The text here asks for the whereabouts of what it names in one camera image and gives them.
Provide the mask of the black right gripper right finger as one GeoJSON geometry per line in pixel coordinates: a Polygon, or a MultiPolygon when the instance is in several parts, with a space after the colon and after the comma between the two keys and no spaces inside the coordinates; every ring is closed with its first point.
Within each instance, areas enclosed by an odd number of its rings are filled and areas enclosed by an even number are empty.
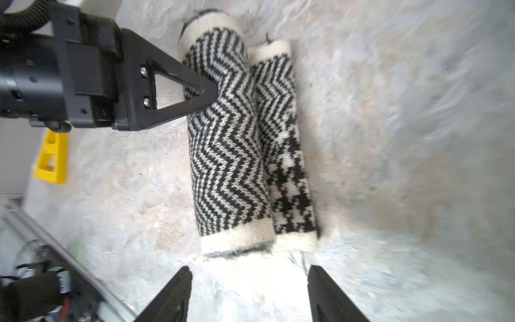
{"type": "Polygon", "coordinates": [[[368,318],[321,266],[310,267],[308,296],[313,321],[368,322],[368,318]]]}

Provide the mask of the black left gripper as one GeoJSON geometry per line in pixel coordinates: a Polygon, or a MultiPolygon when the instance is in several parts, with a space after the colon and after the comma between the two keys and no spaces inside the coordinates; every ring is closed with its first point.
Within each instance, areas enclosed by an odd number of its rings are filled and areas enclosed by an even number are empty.
{"type": "Polygon", "coordinates": [[[52,131],[141,131],[216,101],[216,82],[135,32],[122,29],[121,44],[114,20],[72,5],[1,12],[1,117],[52,131]]]}

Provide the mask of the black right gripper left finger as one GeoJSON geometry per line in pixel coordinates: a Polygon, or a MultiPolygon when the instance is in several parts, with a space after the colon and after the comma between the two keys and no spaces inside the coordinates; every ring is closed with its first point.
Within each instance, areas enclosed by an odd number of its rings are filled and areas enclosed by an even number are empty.
{"type": "Polygon", "coordinates": [[[136,317],[135,322],[186,322],[192,293],[193,274],[183,266],[136,317]]]}

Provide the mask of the black white houndstooth scarf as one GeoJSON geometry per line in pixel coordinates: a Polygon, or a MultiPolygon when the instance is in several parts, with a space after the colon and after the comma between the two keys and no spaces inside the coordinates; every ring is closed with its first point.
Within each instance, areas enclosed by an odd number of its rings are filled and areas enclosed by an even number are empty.
{"type": "Polygon", "coordinates": [[[187,21],[178,43],[183,63],[218,87],[217,99],[187,118],[202,252],[315,251],[290,44],[248,48],[238,23],[217,9],[187,21]]]}

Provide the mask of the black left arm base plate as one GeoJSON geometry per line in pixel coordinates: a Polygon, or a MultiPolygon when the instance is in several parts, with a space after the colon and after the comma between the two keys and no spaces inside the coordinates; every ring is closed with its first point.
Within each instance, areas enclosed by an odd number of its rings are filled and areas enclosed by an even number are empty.
{"type": "Polygon", "coordinates": [[[1,287],[1,321],[28,321],[60,306],[56,272],[45,272],[1,287]]]}

